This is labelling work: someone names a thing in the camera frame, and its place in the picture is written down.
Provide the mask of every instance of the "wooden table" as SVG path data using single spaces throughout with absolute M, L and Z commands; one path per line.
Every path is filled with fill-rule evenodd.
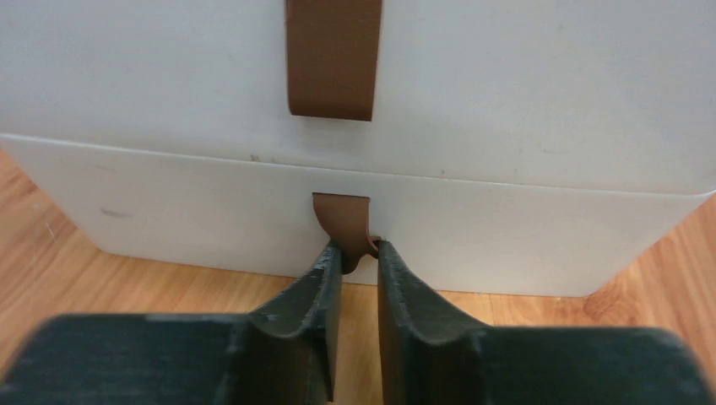
M 0 150 L 0 374 L 54 314 L 249 311 L 290 282 L 104 253 Z M 496 325 L 665 327 L 716 381 L 716 199 L 587 298 L 443 294 Z M 341 305 L 337 403 L 380 404 L 376 288 L 345 285 Z

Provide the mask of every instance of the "wood grain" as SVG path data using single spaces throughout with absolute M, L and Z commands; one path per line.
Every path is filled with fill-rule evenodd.
M 290 282 L 101 252 L 0 150 L 0 375 L 23 339 L 54 314 L 249 311 Z M 496 325 L 665 327 L 692 346 L 713 383 L 714 293 L 712 198 L 587 298 L 443 294 L 470 315 Z M 376 288 L 345 285 L 337 403 L 381 403 L 377 332 Z

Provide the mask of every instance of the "brown strap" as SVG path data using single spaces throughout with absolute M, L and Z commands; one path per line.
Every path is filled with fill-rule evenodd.
M 368 230 L 368 197 L 313 193 L 318 223 L 344 253 L 343 274 L 351 273 L 364 255 L 377 257 L 373 243 L 380 238 Z
M 285 0 L 289 109 L 370 121 L 382 0 Z

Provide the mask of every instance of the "white surface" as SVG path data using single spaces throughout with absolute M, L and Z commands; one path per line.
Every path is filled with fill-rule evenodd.
M 372 198 L 373 233 L 437 289 L 592 293 L 707 197 L 379 175 L 7 134 L 0 141 L 106 251 L 296 276 L 327 242 L 311 193 L 357 194 Z M 348 280 L 374 282 L 373 263 Z
M 713 0 L 384 2 L 374 122 L 293 117 L 284 0 L 4 0 L 0 131 L 537 186 L 716 188 Z

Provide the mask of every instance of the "box lid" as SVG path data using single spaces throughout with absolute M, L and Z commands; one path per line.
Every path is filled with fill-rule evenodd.
M 468 181 L 716 189 L 708 0 L 386 1 L 372 122 L 289 113 L 283 7 L 2 2 L 0 131 Z

